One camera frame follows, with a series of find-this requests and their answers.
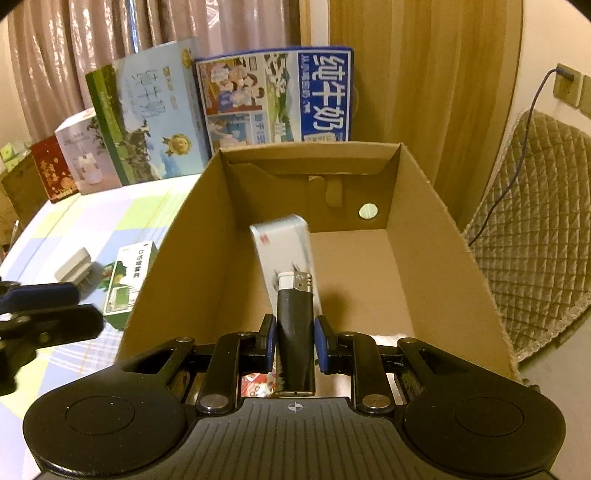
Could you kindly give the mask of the wooden door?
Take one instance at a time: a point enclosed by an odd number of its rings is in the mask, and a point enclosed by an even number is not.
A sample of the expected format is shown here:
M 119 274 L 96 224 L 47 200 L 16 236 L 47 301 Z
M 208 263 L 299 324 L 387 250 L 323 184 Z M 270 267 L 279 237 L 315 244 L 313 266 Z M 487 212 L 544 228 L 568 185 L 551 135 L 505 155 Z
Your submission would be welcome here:
M 355 54 L 351 137 L 403 143 L 459 228 L 503 143 L 519 65 L 520 1 L 332 1 Z

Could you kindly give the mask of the green white spray box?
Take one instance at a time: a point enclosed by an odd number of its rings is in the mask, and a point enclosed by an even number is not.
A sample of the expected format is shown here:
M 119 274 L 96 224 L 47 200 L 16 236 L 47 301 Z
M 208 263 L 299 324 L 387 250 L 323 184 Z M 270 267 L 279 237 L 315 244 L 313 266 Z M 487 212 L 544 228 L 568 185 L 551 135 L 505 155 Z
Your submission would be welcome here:
M 156 254 L 153 241 L 130 244 L 118 250 L 103 306 L 103 317 L 112 328 L 125 330 Z

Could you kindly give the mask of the white long medicine box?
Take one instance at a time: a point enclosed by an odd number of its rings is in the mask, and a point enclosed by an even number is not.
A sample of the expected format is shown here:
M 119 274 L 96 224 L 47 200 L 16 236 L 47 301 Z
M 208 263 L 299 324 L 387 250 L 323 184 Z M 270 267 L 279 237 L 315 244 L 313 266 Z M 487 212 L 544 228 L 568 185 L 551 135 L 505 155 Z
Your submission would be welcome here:
M 263 283 L 270 306 L 277 318 L 277 276 L 281 272 L 307 272 L 312 277 L 315 317 L 322 314 L 322 303 L 315 277 L 308 223 L 303 217 L 290 215 L 273 221 L 252 224 L 250 234 L 259 259 Z

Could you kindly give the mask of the brown curtain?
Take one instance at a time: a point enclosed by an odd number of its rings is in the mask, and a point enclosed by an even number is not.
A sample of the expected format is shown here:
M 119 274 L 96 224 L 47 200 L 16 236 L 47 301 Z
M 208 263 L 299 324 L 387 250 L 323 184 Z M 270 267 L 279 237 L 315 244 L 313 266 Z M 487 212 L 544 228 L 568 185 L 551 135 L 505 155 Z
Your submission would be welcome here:
M 297 1 L 4 1 L 1 15 L 34 142 L 90 107 L 86 74 L 115 59 L 189 37 L 205 55 L 300 42 Z

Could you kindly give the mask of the brown cardboard carton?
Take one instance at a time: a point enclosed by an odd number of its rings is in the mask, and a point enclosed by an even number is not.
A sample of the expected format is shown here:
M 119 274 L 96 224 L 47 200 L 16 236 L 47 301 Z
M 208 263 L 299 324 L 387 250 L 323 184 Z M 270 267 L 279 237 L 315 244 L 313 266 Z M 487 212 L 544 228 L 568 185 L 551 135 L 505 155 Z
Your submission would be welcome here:
M 27 155 L 10 172 L 1 174 L 1 243 L 8 244 L 19 221 L 24 229 L 47 201 L 33 156 Z

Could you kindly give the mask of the quilted beige chair cushion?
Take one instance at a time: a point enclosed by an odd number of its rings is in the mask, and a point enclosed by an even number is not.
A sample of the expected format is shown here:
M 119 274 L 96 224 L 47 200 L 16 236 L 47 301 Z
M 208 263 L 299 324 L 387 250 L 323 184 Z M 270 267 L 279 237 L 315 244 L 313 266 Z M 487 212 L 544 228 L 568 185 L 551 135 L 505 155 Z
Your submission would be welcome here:
M 524 361 L 590 307 L 590 137 L 523 115 L 464 236 Z

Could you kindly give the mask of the white humidifier box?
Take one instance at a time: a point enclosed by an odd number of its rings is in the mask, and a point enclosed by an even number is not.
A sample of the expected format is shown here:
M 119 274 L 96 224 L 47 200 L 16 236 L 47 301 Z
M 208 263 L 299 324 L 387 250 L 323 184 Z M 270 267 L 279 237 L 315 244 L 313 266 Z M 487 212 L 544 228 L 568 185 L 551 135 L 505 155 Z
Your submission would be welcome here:
M 94 108 L 70 116 L 54 134 L 82 195 L 122 186 L 102 138 Z

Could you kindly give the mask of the white knitted sock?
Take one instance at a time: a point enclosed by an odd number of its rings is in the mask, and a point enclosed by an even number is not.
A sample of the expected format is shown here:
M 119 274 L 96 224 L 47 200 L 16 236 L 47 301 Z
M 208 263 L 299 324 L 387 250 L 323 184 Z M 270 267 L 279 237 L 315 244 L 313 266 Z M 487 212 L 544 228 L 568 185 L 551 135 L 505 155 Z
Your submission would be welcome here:
M 393 335 L 373 335 L 373 338 L 378 345 L 392 347 L 397 347 L 400 340 L 412 337 L 413 335 L 408 335 L 406 333 L 397 333 Z

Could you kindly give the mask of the red gift box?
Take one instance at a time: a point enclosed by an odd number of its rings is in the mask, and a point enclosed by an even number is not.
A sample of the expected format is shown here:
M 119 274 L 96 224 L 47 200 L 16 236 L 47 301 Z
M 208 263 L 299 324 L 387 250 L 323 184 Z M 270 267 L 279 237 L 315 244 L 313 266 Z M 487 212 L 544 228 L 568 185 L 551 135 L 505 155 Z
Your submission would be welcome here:
M 42 185 L 51 203 L 78 192 L 76 183 L 54 135 L 30 147 Z

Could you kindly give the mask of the checkered bed sheet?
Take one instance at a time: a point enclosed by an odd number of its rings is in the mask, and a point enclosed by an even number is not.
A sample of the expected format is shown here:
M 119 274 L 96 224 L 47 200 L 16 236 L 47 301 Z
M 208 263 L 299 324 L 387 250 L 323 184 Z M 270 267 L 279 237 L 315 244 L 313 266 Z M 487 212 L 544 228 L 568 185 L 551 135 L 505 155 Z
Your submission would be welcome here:
M 46 203 L 2 263 L 1 277 L 24 285 L 53 282 L 57 270 L 84 249 L 91 269 L 79 284 L 81 301 L 101 308 L 118 250 L 134 243 L 161 245 L 195 182 L 196 176 L 185 176 Z M 39 473 L 22 433 L 33 401 L 111 365 L 121 336 L 106 325 L 94 340 L 39 350 L 20 369 L 16 391 L 1 399 L 2 478 L 33 479 Z

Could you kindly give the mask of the open cardboard box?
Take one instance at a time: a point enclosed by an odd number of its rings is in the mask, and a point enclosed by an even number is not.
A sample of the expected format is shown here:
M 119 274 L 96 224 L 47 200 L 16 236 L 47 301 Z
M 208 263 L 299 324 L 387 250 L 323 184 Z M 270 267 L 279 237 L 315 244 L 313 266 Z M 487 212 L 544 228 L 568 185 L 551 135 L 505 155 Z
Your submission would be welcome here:
M 219 151 L 164 237 L 119 358 L 259 327 L 271 304 L 249 228 L 291 214 L 308 223 L 332 328 L 415 337 L 518 378 L 488 282 L 446 205 L 404 145 L 363 142 Z

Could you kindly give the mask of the black lighter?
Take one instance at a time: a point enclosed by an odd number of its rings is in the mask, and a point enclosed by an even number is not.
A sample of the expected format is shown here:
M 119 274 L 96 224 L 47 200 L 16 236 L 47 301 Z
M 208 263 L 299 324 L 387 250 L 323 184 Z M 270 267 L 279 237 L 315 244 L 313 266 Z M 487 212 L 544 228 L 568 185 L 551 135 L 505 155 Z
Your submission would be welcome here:
M 280 396 L 315 394 L 314 292 L 310 273 L 277 276 L 277 358 Z

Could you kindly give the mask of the red snack packet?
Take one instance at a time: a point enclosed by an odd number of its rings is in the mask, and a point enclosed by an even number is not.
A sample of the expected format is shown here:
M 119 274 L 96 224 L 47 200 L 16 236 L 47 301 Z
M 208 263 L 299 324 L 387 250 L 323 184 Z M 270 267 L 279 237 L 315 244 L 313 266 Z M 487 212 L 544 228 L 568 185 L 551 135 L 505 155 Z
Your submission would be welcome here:
M 276 392 L 276 376 L 270 373 L 252 373 L 242 376 L 242 397 L 266 398 Z

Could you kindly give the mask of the blue milk carton box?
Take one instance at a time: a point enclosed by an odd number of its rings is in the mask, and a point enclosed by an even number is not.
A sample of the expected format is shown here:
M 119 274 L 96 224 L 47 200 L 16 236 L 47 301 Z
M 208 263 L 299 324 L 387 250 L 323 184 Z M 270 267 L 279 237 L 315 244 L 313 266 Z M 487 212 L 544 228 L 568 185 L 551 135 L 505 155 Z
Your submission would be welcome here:
M 261 49 L 197 61 L 212 152 L 351 135 L 353 49 Z

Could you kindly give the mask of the green milk carton box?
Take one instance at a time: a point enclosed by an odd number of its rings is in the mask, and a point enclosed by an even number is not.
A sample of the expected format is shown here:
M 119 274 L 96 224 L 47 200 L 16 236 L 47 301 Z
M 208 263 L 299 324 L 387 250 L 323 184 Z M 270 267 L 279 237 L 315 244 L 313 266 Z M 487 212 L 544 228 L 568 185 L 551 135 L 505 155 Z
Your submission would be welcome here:
M 200 174 L 211 158 L 195 77 L 195 37 L 117 59 L 85 79 L 124 185 Z

